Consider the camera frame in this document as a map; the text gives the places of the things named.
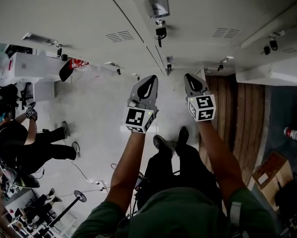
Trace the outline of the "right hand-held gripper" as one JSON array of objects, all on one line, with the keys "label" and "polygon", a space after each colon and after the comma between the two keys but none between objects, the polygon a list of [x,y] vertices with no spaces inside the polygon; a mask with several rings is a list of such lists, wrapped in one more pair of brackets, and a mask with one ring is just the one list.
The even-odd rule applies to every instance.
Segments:
[{"label": "right hand-held gripper", "polygon": [[184,75],[187,109],[195,121],[213,120],[216,112],[215,97],[209,95],[207,82],[199,76],[186,73]]}]

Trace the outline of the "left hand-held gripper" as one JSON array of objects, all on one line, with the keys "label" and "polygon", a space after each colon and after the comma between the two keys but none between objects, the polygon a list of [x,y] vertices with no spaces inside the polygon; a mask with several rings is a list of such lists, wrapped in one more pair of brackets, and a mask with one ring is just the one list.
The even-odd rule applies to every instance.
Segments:
[{"label": "left hand-held gripper", "polygon": [[155,120],[159,111],[156,106],[158,83],[157,76],[151,75],[133,86],[124,110],[124,125],[129,131],[146,134]]}]

